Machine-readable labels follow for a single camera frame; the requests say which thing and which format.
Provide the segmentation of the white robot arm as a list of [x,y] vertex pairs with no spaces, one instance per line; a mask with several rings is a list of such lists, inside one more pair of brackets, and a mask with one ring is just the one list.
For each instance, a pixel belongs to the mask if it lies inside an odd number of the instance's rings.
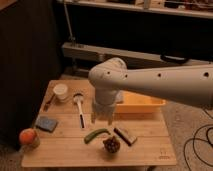
[[126,90],[202,109],[213,109],[213,64],[128,69],[120,58],[94,66],[88,75],[95,93],[91,122],[104,119],[111,125],[116,97]]

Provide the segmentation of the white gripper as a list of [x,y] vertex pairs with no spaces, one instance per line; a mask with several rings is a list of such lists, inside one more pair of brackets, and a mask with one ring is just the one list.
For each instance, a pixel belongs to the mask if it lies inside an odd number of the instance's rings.
[[96,119],[108,120],[108,125],[112,125],[113,114],[116,104],[100,104],[95,99],[92,100],[91,122],[95,123]]

